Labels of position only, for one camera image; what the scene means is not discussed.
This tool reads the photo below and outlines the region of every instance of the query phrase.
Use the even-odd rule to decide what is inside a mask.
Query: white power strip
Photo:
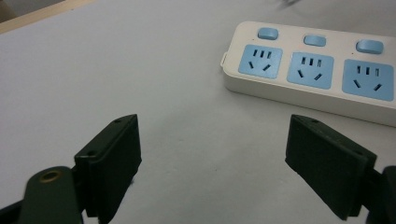
[[[396,38],[254,21],[221,60],[225,86],[396,127]]]

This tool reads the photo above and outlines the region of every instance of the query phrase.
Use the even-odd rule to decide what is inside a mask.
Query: white tabletop
[[[228,91],[219,63],[242,21],[396,36],[396,2],[285,2],[97,0],[0,35],[0,207],[136,113],[143,162],[112,223],[344,223],[284,162],[290,115],[372,150],[378,171],[396,129]]]

